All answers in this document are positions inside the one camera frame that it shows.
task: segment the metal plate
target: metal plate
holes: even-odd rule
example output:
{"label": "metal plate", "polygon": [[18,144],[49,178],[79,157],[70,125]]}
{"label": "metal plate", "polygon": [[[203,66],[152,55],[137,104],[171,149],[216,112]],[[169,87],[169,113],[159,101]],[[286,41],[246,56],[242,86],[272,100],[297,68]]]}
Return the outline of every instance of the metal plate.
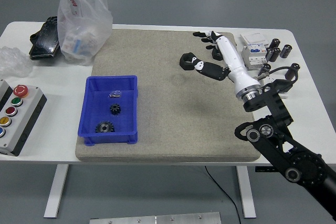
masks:
{"label": "metal plate", "polygon": [[160,215],[112,219],[91,219],[90,224],[221,224],[219,212]]}

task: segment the blue button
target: blue button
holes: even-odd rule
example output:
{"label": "blue button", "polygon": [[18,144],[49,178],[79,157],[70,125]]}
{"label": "blue button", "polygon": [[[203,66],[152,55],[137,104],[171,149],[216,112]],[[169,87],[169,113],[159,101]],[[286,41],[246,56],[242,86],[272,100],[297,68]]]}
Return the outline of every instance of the blue button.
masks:
{"label": "blue button", "polygon": [[5,129],[0,127],[0,137],[3,137],[5,133],[6,133]]}

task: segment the push button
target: push button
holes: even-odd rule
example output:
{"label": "push button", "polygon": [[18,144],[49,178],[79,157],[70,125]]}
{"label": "push button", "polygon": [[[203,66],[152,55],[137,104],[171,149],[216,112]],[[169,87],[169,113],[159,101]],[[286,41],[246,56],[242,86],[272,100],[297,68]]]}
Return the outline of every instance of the push button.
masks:
{"label": "push button", "polygon": [[13,90],[13,94],[20,98],[26,97],[28,95],[28,88],[25,85],[18,85]]}
{"label": "push button", "polygon": [[3,137],[6,134],[6,130],[0,127],[0,137]]}
{"label": "push button", "polygon": [[8,116],[15,116],[17,114],[17,109],[15,107],[8,107],[5,113]]}
{"label": "push button", "polygon": [[10,102],[14,107],[20,107],[23,103],[23,100],[20,97],[13,98]]}
{"label": "push button", "polygon": [[3,118],[0,118],[0,126],[2,127],[10,126],[11,123],[12,123],[12,119],[6,116],[4,116]]}

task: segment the table leg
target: table leg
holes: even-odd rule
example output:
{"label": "table leg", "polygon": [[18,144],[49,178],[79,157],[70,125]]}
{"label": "table leg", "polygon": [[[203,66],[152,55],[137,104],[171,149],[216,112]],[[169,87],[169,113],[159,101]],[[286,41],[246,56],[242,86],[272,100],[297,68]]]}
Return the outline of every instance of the table leg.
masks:
{"label": "table leg", "polygon": [[252,190],[246,166],[236,166],[244,218],[256,218]]}
{"label": "table leg", "polygon": [[44,218],[56,218],[69,165],[57,165]]}

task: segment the small black gear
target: small black gear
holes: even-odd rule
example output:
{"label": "small black gear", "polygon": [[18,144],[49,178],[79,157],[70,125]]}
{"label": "small black gear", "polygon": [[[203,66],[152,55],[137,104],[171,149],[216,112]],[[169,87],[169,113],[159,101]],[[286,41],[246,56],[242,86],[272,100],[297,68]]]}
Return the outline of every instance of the small black gear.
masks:
{"label": "small black gear", "polygon": [[112,115],[118,115],[121,112],[120,105],[117,104],[117,103],[112,104],[111,107],[110,107],[110,111],[111,111]]}
{"label": "small black gear", "polygon": [[109,121],[101,122],[96,127],[96,133],[114,132],[114,126]]}

